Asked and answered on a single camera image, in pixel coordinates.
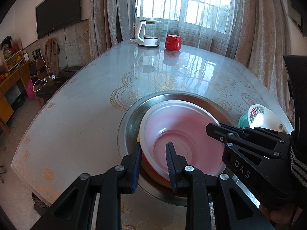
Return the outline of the barred window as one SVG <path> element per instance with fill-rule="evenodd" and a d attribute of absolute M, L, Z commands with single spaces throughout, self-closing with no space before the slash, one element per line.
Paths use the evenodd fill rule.
<path fill-rule="evenodd" d="M 194 24 L 226 32 L 231 0 L 136 0 L 136 17 Z"/>

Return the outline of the black wall television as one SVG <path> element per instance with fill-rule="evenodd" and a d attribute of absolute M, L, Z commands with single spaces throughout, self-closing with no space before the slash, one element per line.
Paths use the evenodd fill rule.
<path fill-rule="evenodd" d="M 37 5 L 38 38 L 81 21 L 80 3 L 81 0 L 44 0 Z"/>

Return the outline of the pink plastic bin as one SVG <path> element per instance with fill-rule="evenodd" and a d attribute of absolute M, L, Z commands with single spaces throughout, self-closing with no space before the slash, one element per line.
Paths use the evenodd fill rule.
<path fill-rule="evenodd" d="M 33 91 L 33 82 L 32 80 L 28 81 L 27 87 L 26 87 L 27 95 L 30 99 L 36 99 L 35 92 Z"/>

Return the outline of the right beige curtain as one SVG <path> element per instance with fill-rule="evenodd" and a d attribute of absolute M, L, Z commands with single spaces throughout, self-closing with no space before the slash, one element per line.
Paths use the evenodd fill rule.
<path fill-rule="evenodd" d="M 290 94 L 284 55 L 291 53 L 283 0 L 243 0 L 243 21 L 235 60 L 268 89 L 284 112 Z"/>

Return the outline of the wooden folding chair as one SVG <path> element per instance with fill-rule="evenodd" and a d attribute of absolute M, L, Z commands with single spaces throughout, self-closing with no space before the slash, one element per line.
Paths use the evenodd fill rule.
<path fill-rule="evenodd" d="M 57 76 L 60 72 L 59 68 L 59 47 L 55 39 L 49 39 L 45 44 L 45 62 L 50 73 Z"/>

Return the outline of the large white double-happiness plate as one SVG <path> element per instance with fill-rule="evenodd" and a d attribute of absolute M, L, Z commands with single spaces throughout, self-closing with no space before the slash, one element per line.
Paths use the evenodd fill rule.
<path fill-rule="evenodd" d="M 289 133 L 283 122 L 268 108 L 255 104 L 250 106 L 247 113 L 250 128 L 260 127 L 282 133 Z"/>

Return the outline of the yellow plastic bowl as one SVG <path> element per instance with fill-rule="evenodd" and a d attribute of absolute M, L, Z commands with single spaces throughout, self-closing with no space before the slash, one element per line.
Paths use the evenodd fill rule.
<path fill-rule="evenodd" d="M 136 142 L 137 142 L 137 143 L 140 143 L 140 136 L 139 136 L 139 134 L 137 135 Z"/>

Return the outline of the beige curtain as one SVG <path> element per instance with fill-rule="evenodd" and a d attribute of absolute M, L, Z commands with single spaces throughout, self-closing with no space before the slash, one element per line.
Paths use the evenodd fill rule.
<path fill-rule="evenodd" d="M 89 0 L 89 49 L 94 59 L 134 35 L 133 0 Z"/>
<path fill-rule="evenodd" d="M 283 0 L 243 0 L 243 21 L 235 60 L 268 89 L 284 112 L 290 94 L 284 55 L 291 53 Z"/>

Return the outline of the dark low bench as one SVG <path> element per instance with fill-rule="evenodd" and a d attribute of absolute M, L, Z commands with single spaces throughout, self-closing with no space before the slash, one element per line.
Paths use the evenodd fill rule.
<path fill-rule="evenodd" d="M 63 68 L 54 80 L 47 78 L 47 83 L 36 92 L 36 97 L 42 99 L 44 104 L 83 66 L 73 66 Z"/>

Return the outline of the turquoise plastic plate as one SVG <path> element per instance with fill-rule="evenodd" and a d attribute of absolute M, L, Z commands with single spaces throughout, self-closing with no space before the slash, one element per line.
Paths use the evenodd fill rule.
<path fill-rule="evenodd" d="M 247 115 L 247 113 L 241 115 L 241 117 L 239 118 L 239 120 L 238 120 L 238 127 L 239 128 L 242 128 L 242 127 L 249 128 L 250 127 L 249 126 L 249 122 L 248 122 L 248 115 Z"/>

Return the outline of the left beige curtain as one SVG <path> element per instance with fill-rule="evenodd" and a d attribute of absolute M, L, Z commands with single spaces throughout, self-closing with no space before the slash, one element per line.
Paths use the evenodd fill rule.
<path fill-rule="evenodd" d="M 89 49 L 94 59 L 134 35 L 133 0 L 89 0 Z"/>

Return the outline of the white glass electric kettle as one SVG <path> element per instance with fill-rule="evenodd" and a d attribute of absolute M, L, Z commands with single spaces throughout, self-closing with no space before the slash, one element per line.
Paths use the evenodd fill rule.
<path fill-rule="evenodd" d="M 160 20 L 149 18 L 140 20 L 135 26 L 134 38 L 130 42 L 142 47 L 158 47 L 160 45 Z"/>

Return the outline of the wooden cabinet with shelf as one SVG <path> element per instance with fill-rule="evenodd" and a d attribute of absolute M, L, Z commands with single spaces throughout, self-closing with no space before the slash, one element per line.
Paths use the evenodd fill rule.
<path fill-rule="evenodd" d="M 7 122 L 13 115 L 14 110 L 7 100 L 6 94 L 13 87 L 17 85 L 21 93 L 26 91 L 28 82 L 30 80 L 29 63 L 24 58 L 23 47 L 21 39 L 16 39 L 16 43 L 12 46 L 18 46 L 18 51 L 12 53 L 8 58 L 5 58 L 4 52 L 1 50 L 1 67 L 8 76 L 1 81 L 1 129 L 7 135 L 10 134 L 10 128 Z"/>

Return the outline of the stainless steel basin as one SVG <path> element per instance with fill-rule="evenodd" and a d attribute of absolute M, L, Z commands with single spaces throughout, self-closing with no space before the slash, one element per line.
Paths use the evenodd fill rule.
<path fill-rule="evenodd" d="M 161 91 L 149 94 L 136 101 L 124 114 L 118 130 L 118 149 L 120 157 L 131 154 L 137 142 L 140 123 L 145 113 L 155 104 L 168 100 L 183 100 L 194 103 L 207 110 L 218 122 L 236 126 L 229 113 L 215 102 L 203 96 L 184 91 Z M 158 174 L 149 167 L 145 158 L 139 170 L 138 185 L 149 195 L 163 202 L 177 206 L 186 206 L 187 199 L 173 193 L 169 181 L 162 181 Z"/>

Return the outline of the red plastic bowl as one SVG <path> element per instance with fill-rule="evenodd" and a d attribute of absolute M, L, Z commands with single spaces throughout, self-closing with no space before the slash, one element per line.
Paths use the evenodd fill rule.
<path fill-rule="evenodd" d="M 165 154 L 168 143 L 189 165 L 205 174 L 218 176 L 225 170 L 224 144 L 208 136 L 206 127 L 210 123 L 219 125 L 208 111 L 182 100 L 160 102 L 145 113 L 139 127 L 140 145 L 160 180 L 170 180 Z"/>

